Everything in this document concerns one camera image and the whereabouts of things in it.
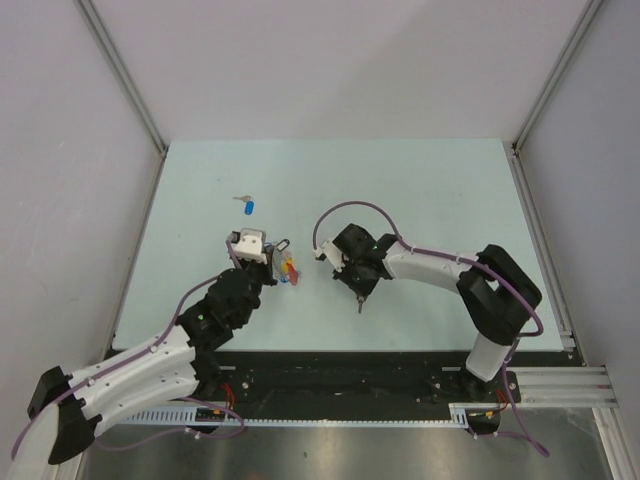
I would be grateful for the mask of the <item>red-handled metal key organizer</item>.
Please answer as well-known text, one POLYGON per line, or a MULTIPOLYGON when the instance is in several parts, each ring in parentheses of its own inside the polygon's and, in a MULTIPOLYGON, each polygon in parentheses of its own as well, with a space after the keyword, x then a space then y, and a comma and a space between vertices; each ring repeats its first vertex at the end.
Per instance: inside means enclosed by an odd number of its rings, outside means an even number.
POLYGON ((296 267, 292 253, 284 247, 273 250, 271 266, 276 281, 282 284, 297 286, 301 279, 301 271, 296 267))

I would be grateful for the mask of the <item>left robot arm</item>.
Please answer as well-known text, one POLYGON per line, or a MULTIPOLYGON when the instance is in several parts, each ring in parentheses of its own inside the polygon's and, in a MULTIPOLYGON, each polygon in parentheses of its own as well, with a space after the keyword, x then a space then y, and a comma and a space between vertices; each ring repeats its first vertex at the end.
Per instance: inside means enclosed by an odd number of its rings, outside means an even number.
POLYGON ((215 351, 249 322, 263 287, 276 283, 270 264, 243 260, 202 282, 204 297, 179 305, 160 334, 73 373, 46 370, 27 414, 32 428, 48 419, 54 428, 48 438, 25 433, 22 442, 42 447, 45 464, 59 465, 126 417, 169 400, 214 397, 222 377, 215 351))

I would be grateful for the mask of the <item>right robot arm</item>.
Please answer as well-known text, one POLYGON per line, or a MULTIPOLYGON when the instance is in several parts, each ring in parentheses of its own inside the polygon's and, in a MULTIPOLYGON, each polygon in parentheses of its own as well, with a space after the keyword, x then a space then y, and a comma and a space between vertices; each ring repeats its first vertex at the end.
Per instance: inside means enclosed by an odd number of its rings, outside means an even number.
POLYGON ((410 249, 395 234, 375 239, 349 224, 316 249, 316 258, 330 262, 333 278, 355 294, 359 305, 381 280, 417 281, 459 295, 477 330, 457 378, 463 395, 473 401, 496 391, 499 370, 542 300, 529 276, 493 244, 470 258, 428 253, 410 249))

